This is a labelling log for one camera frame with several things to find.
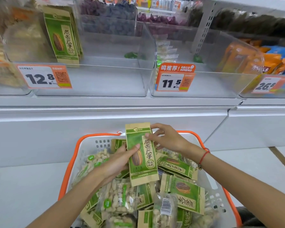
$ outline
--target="bracelet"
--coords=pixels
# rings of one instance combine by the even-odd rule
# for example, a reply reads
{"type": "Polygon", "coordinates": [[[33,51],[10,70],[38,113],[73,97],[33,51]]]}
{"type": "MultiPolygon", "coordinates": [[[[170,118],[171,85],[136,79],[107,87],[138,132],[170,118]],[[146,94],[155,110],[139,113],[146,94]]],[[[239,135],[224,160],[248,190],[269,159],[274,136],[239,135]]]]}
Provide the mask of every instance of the bracelet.
{"type": "Polygon", "coordinates": [[[204,153],[203,157],[201,157],[201,160],[200,160],[200,162],[198,163],[197,169],[199,169],[199,170],[202,169],[202,168],[201,168],[201,162],[203,161],[204,157],[206,156],[206,154],[210,153],[210,150],[209,150],[208,148],[204,148],[204,150],[206,150],[207,152],[204,153]]]}

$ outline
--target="tile grout line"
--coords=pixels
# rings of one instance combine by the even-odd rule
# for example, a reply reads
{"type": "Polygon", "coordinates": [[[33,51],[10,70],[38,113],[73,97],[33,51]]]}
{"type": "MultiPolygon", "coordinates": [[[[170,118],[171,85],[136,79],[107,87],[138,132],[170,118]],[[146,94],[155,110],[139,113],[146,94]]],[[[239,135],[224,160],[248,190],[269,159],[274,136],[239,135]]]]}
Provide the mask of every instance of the tile grout line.
{"type": "Polygon", "coordinates": [[[285,157],[276,147],[268,147],[270,151],[279,159],[279,161],[285,166],[285,157]]]}

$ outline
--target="person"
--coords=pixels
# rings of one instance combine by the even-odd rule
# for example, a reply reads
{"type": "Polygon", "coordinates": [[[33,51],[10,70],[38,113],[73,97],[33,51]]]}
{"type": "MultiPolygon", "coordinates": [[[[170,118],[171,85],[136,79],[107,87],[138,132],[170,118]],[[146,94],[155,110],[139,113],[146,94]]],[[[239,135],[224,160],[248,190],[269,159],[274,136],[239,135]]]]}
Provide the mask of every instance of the person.
{"type": "MultiPolygon", "coordinates": [[[[238,199],[255,217],[268,228],[285,228],[285,194],[264,182],[220,160],[206,150],[183,138],[171,126],[156,123],[154,134],[145,136],[159,145],[199,163],[219,184],[238,199]]],[[[85,207],[91,196],[112,181],[138,151],[140,145],[126,151],[123,145],[110,159],[93,169],[65,196],[36,218],[27,228],[69,228],[85,207]]]]}

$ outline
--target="person's left hand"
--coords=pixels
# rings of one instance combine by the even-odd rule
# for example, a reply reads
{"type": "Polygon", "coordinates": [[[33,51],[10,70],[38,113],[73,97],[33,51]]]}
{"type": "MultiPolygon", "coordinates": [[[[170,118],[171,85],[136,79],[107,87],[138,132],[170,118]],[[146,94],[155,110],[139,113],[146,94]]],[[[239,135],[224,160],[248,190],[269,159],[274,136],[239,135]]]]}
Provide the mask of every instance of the person's left hand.
{"type": "Polygon", "coordinates": [[[114,154],[112,154],[108,161],[102,163],[98,169],[103,180],[100,187],[111,182],[122,170],[129,168],[129,158],[135,154],[140,148],[137,144],[132,149],[126,151],[126,143],[123,144],[114,154]]]}

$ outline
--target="floor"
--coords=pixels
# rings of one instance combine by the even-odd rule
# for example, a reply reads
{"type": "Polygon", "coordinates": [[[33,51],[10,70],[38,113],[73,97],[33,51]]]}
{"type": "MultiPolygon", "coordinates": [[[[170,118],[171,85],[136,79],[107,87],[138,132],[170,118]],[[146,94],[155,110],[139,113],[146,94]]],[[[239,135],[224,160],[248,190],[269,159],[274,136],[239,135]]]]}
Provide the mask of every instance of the floor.
{"type": "MultiPolygon", "coordinates": [[[[285,156],[285,147],[278,147],[285,156]]],[[[285,167],[268,148],[213,154],[285,193],[285,167]]],[[[24,228],[58,198],[68,163],[0,168],[0,227],[24,228]]],[[[233,197],[234,204],[242,204],[233,197]]]]}

